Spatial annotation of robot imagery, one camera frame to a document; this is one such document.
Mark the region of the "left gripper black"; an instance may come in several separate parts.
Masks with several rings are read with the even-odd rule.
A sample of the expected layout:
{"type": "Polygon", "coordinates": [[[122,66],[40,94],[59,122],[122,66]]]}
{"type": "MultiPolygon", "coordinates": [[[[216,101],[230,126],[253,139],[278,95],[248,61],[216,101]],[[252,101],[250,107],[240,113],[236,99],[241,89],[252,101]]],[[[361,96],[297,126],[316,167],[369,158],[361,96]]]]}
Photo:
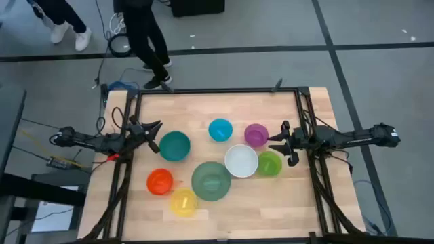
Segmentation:
{"type": "Polygon", "coordinates": [[[159,153],[160,148],[155,142],[155,137],[163,123],[160,120],[151,123],[140,123],[136,115],[131,115],[129,120],[130,124],[127,126],[127,130],[130,134],[127,137],[127,152],[132,152],[146,142],[155,154],[159,153]]]}

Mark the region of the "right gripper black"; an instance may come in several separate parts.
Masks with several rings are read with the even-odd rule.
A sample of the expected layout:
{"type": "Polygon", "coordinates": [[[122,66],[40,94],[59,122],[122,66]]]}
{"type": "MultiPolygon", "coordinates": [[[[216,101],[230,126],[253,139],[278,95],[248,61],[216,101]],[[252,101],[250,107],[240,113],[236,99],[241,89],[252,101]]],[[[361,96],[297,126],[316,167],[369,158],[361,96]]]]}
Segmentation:
{"type": "Polygon", "coordinates": [[[299,156],[296,150],[305,149],[306,137],[304,130],[301,127],[296,127],[293,132],[290,132],[289,121],[284,121],[281,125],[281,133],[267,138],[268,141],[284,141],[284,144],[269,145],[270,149],[287,156],[288,165],[294,167],[299,162],[299,156]]]}

